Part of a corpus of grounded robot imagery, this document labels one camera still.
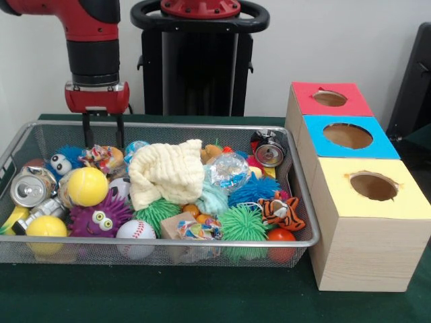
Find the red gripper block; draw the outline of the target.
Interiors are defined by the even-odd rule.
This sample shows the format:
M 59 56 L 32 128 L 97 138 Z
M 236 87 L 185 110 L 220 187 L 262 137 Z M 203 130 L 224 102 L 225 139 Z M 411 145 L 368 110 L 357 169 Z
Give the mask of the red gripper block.
M 118 148 L 124 147 L 123 113 L 129 105 L 130 89 L 127 82 L 102 87 L 84 87 L 68 81 L 65 84 L 65 100 L 72 113 L 82 114 L 82 126 L 86 148 L 94 146 L 94 135 L 87 112 L 105 111 L 115 114 L 117 122 L 116 142 Z

